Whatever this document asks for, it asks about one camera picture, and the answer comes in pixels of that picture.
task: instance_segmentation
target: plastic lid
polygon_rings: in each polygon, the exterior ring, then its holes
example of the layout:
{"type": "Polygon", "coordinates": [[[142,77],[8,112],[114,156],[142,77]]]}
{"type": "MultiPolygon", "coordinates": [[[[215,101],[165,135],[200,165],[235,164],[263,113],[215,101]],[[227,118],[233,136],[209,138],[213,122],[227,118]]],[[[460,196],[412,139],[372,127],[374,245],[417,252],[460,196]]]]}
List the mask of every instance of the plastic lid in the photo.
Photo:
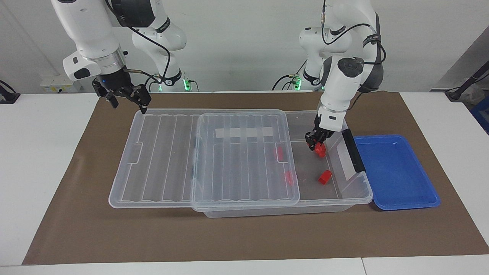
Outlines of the plastic lid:
{"type": "Polygon", "coordinates": [[[226,109],[137,111],[109,195],[114,208],[191,207],[197,121],[226,109]]]}
{"type": "Polygon", "coordinates": [[[203,114],[196,143],[192,207],[280,207],[299,201],[283,111],[203,114]]]}
{"type": "Polygon", "coordinates": [[[435,207],[440,197],[406,138],[399,135],[355,137],[382,210],[435,207]]]}

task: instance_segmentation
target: power outlet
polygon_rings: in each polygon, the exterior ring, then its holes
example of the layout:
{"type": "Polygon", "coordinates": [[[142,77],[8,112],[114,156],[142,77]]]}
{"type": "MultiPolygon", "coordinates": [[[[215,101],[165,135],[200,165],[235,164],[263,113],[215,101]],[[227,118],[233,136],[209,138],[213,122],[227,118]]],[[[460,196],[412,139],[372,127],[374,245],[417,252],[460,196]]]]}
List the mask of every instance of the power outlet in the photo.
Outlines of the power outlet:
{"type": "Polygon", "coordinates": [[[82,85],[78,81],[72,81],[66,76],[58,75],[43,79],[41,87],[48,93],[77,93],[80,92],[82,85]]]}

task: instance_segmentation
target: white wall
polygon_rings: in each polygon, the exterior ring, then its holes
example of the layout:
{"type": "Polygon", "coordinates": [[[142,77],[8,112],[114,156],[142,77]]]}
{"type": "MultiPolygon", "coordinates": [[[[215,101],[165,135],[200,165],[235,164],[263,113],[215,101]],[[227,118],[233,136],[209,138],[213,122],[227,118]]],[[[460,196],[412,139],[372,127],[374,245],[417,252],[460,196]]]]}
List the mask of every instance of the white wall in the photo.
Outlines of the white wall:
{"type": "MultiPolygon", "coordinates": [[[[452,68],[446,72],[436,84],[436,87],[451,88],[459,86],[487,61],[489,61],[489,27],[465,51],[452,68]]],[[[480,84],[488,87],[489,78],[484,79],[480,84]]]]}
{"type": "Polygon", "coordinates": [[[17,92],[42,92],[40,75],[58,72],[0,0],[0,79],[17,92]]]}
{"type": "MultiPolygon", "coordinates": [[[[75,47],[50,1],[0,1],[62,71],[62,59],[75,47]]],[[[180,66],[202,90],[268,90],[304,61],[298,35],[304,27],[319,25],[321,2],[166,0],[165,9],[188,37],[187,47],[176,52],[180,66]]],[[[428,91],[489,24],[487,0],[372,0],[372,5],[388,54],[381,89],[390,91],[428,91]]],[[[156,72],[151,60],[132,46],[129,30],[114,31],[130,52],[128,67],[156,72]]],[[[134,79],[139,83],[143,78],[134,79]]]]}

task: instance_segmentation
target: white table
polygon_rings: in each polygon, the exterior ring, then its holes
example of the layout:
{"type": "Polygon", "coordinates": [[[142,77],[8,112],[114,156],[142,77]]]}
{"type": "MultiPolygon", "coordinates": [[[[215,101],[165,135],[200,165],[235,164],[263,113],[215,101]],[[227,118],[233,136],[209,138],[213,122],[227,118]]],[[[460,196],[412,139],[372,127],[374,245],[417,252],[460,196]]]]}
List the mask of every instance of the white table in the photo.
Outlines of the white table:
{"type": "MultiPolygon", "coordinates": [[[[441,93],[402,98],[489,240],[489,137],[441,93]]],[[[93,112],[94,94],[24,94],[0,105],[0,274],[489,274],[489,255],[17,266],[93,112]]]]}

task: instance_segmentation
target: clear plastic box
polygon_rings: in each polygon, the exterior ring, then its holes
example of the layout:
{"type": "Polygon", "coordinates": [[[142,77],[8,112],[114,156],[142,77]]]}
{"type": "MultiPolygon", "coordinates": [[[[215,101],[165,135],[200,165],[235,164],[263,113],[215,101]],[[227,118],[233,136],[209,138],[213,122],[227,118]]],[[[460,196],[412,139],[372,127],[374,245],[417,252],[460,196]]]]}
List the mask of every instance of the clear plastic box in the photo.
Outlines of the clear plastic box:
{"type": "Polygon", "coordinates": [[[209,218],[340,212],[372,201],[372,190],[365,171],[356,172],[340,132],[326,140],[327,155],[320,158],[306,145],[304,133],[313,128],[316,112],[287,112],[289,134],[299,182],[300,200],[293,206],[255,209],[194,208],[209,218]],[[319,176],[325,171],[332,179],[322,185],[319,176]]]}
{"type": "MultiPolygon", "coordinates": [[[[192,207],[199,117],[204,113],[244,111],[257,110],[149,109],[145,115],[137,112],[109,195],[110,205],[114,208],[192,207]]],[[[195,207],[195,210],[208,217],[280,215],[338,212],[371,202],[372,190],[366,174],[355,171],[343,135],[335,133],[326,141],[328,154],[321,159],[307,148],[304,139],[304,133],[313,128],[316,112],[286,112],[286,115],[300,200],[293,206],[229,205],[220,207],[220,211],[214,211],[214,207],[195,207]],[[333,172],[332,180],[322,185],[317,179],[327,169],[333,172]]]]}
{"type": "Polygon", "coordinates": [[[194,208],[281,207],[299,201],[281,110],[201,115],[194,169],[194,208]]]}

